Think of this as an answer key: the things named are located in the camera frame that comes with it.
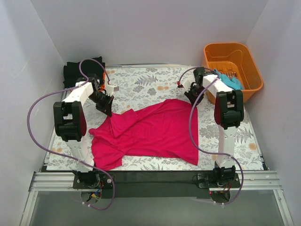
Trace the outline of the pink t shirt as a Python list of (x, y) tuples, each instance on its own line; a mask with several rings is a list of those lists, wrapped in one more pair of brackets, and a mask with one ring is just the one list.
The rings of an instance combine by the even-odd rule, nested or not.
[(123, 114), (112, 114), (96, 129), (90, 129), (92, 154), (98, 168), (112, 170), (122, 158), (150, 156), (180, 158), (198, 164), (198, 114), (192, 105), (179, 99)]

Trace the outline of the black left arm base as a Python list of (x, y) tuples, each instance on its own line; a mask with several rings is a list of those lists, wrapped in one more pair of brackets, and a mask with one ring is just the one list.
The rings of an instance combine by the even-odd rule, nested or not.
[(99, 171), (79, 172), (73, 170), (74, 181), (72, 188), (81, 190), (81, 199), (88, 204), (97, 203), (102, 197), (104, 189), (112, 189), (114, 175), (109, 178), (106, 174)]

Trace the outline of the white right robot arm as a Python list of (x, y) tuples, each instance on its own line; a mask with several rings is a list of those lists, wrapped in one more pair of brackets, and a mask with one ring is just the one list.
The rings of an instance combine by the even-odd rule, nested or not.
[(239, 181), (234, 150), (236, 133), (244, 119), (243, 93), (224, 84), (216, 70), (193, 67), (192, 71), (194, 80), (178, 81), (178, 87), (184, 88), (184, 94), (193, 109), (201, 102), (206, 91), (211, 92), (215, 97), (214, 120), (219, 130), (219, 146), (214, 168), (212, 171), (197, 174), (197, 182), (201, 188), (230, 188)]

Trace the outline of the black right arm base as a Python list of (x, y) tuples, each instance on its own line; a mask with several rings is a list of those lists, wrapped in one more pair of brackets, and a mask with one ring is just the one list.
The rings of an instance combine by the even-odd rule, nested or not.
[(212, 171), (202, 171), (192, 177), (192, 182), (200, 189), (208, 189), (214, 203), (225, 205), (231, 199), (230, 190), (241, 188), (236, 167), (215, 167)]

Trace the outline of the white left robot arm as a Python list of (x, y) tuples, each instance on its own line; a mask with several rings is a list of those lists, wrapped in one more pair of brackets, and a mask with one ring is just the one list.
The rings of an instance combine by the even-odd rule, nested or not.
[(77, 79), (75, 85), (79, 87), (73, 89), (63, 101), (53, 105), (55, 132), (66, 142), (73, 157), (79, 160), (73, 172), (79, 182), (94, 188), (98, 186), (100, 179), (91, 167), (94, 161), (87, 147), (87, 122), (83, 105), (90, 99), (96, 104), (98, 111), (111, 117), (113, 93), (118, 91), (119, 87), (108, 84), (104, 78), (99, 79), (95, 74), (91, 74), (87, 79)]

